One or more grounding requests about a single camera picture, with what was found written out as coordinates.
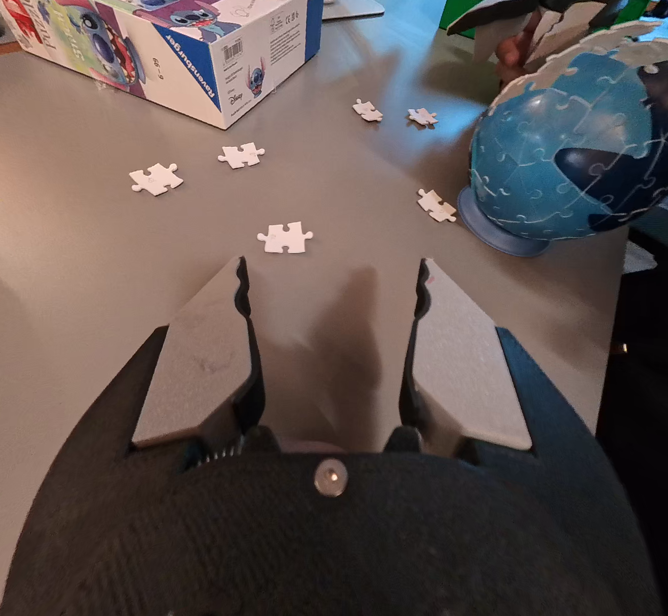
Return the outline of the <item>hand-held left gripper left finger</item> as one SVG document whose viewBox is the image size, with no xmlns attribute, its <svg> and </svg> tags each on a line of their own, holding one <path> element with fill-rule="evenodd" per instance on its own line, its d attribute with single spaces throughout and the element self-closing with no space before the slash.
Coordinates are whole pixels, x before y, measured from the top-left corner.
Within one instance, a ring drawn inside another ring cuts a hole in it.
<svg viewBox="0 0 668 616">
<path fill-rule="evenodd" d="M 248 270 L 236 256 L 173 317 L 132 442 L 232 444 L 264 411 Z"/>
</svg>

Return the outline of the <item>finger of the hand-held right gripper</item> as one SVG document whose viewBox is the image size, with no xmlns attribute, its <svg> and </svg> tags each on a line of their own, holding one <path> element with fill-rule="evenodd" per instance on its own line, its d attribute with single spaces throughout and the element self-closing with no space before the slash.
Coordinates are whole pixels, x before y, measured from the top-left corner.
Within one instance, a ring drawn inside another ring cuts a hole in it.
<svg viewBox="0 0 668 616">
<path fill-rule="evenodd" d="M 525 65 L 533 65 L 577 43 L 587 34 L 590 22 L 605 7 L 604 2 L 581 1 L 563 13 L 545 10 L 534 30 Z"/>
<path fill-rule="evenodd" d="M 499 43 L 523 31 L 540 0 L 482 0 L 447 27 L 447 35 L 474 31 L 474 61 L 485 62 Z"/>
</svg>

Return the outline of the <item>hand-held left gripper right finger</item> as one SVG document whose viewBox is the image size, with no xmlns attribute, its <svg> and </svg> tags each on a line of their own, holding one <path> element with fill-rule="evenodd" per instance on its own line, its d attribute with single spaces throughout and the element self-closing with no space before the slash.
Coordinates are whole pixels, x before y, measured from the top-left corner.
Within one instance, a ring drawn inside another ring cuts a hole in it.
<svg viewBox="0 0 668 616">
<path fill-rule="evenodd" d="M 468 440 L 528 451 L 532 439 L 495 322 L 433 259 L 422 259 L 399 395 L 427 453 Z"/>
</svg>

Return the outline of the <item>blue puzzle ball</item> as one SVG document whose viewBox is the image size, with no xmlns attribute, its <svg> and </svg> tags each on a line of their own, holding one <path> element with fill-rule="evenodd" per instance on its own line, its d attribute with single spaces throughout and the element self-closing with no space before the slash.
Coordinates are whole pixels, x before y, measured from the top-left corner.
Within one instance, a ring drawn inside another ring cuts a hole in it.
<svg viewBox="0 0 668 616">
<path fill-rule="evenodd" d="M 476 125 L 458 212 L 530 258 L 628 225 L 667 197 L 667 38 L 637 20 L 586 36 L 510 82 Z"/>
</svg>

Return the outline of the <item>cartoon printed puzzle box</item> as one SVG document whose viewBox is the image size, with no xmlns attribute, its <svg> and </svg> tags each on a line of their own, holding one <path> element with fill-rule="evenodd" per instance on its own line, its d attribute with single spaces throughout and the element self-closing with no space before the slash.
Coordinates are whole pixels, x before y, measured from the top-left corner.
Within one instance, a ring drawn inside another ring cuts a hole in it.
<svg viewBox="0 0 668 616">
<path fill-rule="evenodd" d="M 227 129 L 314 57 L 324 0 L 1 0 L 21 47 Z"/>
</svg>

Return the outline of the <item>person's right hand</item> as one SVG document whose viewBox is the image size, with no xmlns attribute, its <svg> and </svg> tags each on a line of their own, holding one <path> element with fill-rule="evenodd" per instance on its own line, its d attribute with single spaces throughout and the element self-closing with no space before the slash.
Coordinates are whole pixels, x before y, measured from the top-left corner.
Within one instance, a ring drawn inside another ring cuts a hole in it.
<svg viewBox="0 0 668 616">
<path fill-rule="evenodd" d="M 541 20 L 539 10 L 535 11 L 528 23 L 517 35 L 508 37 L 500 42 L 496 48 L 496 74 L 499 78 L 500 89 L 505 88 L 514 79 L 527 72 L 524 64 L 530 53 L 533 36 Z"/>
</svg>

